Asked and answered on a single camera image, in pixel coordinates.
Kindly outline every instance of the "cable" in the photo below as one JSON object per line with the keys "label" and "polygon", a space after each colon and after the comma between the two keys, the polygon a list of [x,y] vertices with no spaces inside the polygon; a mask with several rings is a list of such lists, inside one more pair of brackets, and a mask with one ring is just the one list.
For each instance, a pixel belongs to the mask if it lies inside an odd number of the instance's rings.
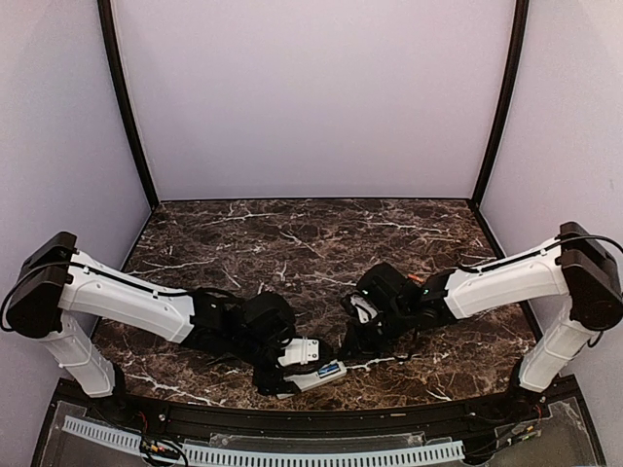
{"label": "cable", "polygon": [[599,335],[597,336],[597,338],[596,338],[594,341],[592,341],[592,342],[588,341],[588,342],[586,343],[586,346],[587,346],[588,348],[593,348],[595,345],[597,345],[598,343],[600,343],[600,340],[602,339],[602,336],[603,336],[603,335],[604,335],[604,331],[601,331],[601,332],[599,333]]}
{"label": "cable", "polygon": [[[123,431],[126,433],[128,432],[128,428],[120,425],[119,423],[115,423],[114,421],[110,420],[107,416],[105,416],[101,412],[101,410],[97,407],[97,405],[91,405],[91,407],[101,417],[101,419],[104,420],[104,422],[108,423],[110,426],[120,431]],[[140,437],[141,446],[143,446],[144,444],[145,445],[151,444],[148,442],[153,441],[155,446],[157,446],[158,443],[160,443],[161,445],[165,445],[169,447],[171,450],[174,450],[175,452],[177,452],[177,454],[179,454],[179,457],[177,459],[170,459],[171,462],[165,462],[165,461],[155,459],[153,457],[153,454],[148,449],[144,451],[139,449],[141,453],[144,453],[145,456],[147,456],[148,460],[145,460],[145,458],[142,455],[140,455],[140,458],[142,459],[144,463],[146,463],[147,465],[151,465],[151,466],[168,467],[170,465],[177,464],[179,459],[182,459],[184,461],[184,467],[190,466],[190,462],[188,460],[186,453],[182,450],[181,447],[179,447],[179,445],[177,445],[177,443],[175,443],[174,441],[170,439],[166,439],[162,436],[152,436],[152,435],[147,436],[147,429],[149,427],[149,424],[147,423],[147,417],[145,416],[145,413],[141,411],[138,411],[134,416],[137,416],[137,415],[140,416],[143,420],[143,429],[141,430],[141,437]]]}
{"label": "cable", "polygon": [[214,287],[198,287],[197,289],[185,290],[183,292],[159,292],[152,287],[147,287],[141,284],[136,284],[129,280],[123,279],[122,277],[118,277],[114,274],[108,273],[104,270],[95,269],[90,266],[83,265],[82,263],[76,263],[72,261],[57,261],[57,262],[45,263],[44,265],[35,266],[34,268],[29,269],[25,275],[19,278],[18,282],[11,288],[11,290],[9,290],[9,292],[7,293],[7,295],[5,296],[2,302],[2,305],[0,306],[0,329],[2,329],[2,331],[6,333],[12,333],[14,331],[13,328],[4,324],[5,310],[9,304],[9,301],[13,297],[13,295],[28,279],[32,278],[33,275],[36,275],[39,271],[43,269],[51,268],[54,266],[68,266],[68,267],[75,267],[75,268],[80,268],[80,269],[87,268],[93,274],[101,275],[102,277],[107,277],[111,280],[115,280],[129,287],[133,287],[135,289],[139,289],[144,292],[149,292],[150,294],[157,292],[158,295],[162,297],[184,297],[184,296],[193,296],[193,295],[200,294],[200,293],[212,293],[212,294],[224,295],[225,297],[227,297],[226,299],[219,299],[224,303],[229,302],[229,303],[239,304],[239,303],[244,302],[244,299],[236,297],[231,292],[228,292],[227,290],[217,289]]}
{"label": "cable", "polygon": [[481,274],[483,272],[489,272],[491,270],[496,270],[499,268],[502,268],[504,266],[509,266],[512,265],[514,263],[520,262],[520,261],[524,261],[528,258],[532,258],[534,256],[538,256],[541,254],[541,251],[549,251],[552,250],[558,246],[567,244],[567,243],[571,243],[573,241],[578,241],[578,240],[599,240],[599,241],[604,241],[606,243],[610,243],[611,245],[615,246],[622,254],[623,254],[623,246],[621,246],[620,243],[618,243],[617,241],[613,240],[612,238],[609,238],[607,236],[603,236],[603,235],[579,235],[579,236],[573,236],[570,238],[563,238],[561,240],[555,241],[554,243],[551,243],[547,246],[544,246],[541,249],[535,250],[535,251],[531,251],[530,253],[526,253],[525,255],[521,255],[518,256],[516,258],[511,258],[507,261],[500,261],[499,263],[495,263],[493,265],[490,266],[482,266],[481,268],[472,268],[470,266],[465,266],[465,265],[458,265],[457,268],[459,270],[462,270],[463,272],[469,272],[472,274]]}

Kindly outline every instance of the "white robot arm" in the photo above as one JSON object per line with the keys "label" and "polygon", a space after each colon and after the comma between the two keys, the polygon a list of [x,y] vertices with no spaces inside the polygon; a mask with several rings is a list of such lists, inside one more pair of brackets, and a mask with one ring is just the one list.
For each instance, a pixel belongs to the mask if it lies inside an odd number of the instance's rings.
{"label": "white robot arm", "polygon": [[[294,312],[278,294],[244,301],[217,289],[161,287],[104,266],[76,250],[75,240],[59,233],[24,262],[3,306],[11,328],[3,329],[38,340],[93,398],[113,394],[123,373],[66,311],[106,317],[216,356],[232,354],[253,365],[253,382],[264,395],[286,397],[346,373],[322,341],[296,335]],[[313,369],[290,374],[295,365]]]}
{"label": "white robot arm", "polygon": [[532,250],[444,271],[423,285],[388,264],[376,265],[343,300],[354,319],[341,358],[382,351],[407,331],[452,324],[496,306],[565,296],[555,323],[519,367],[519,385],[542,392],[591,338],[623,317],[616,262],[592,238],[611,241],[566,223],[559,236]]}

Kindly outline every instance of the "dark marble surface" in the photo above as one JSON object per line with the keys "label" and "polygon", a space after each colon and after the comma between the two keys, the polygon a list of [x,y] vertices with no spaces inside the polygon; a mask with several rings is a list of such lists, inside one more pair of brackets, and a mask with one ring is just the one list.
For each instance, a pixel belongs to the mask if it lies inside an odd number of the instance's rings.
{"label": "dark marble surface", "polygon": [[[340,298],[371,266],[388,261],[427,277],[458,262],[493,258],[466,203],[421,199],[177,201],[153,215],[126,272],[169,287],[210,285],[250,298],[282,294],[298,330],[338,347],[346,330]],[[342,379],[279,401],[260,396],[242,363],[212,357],[102,320],[94,341],[119,363],[133,394],[222,407],[354,410],[430,404],[500,392],[533,344],[517,305],[404,338],[399,363],[348,362]]]}

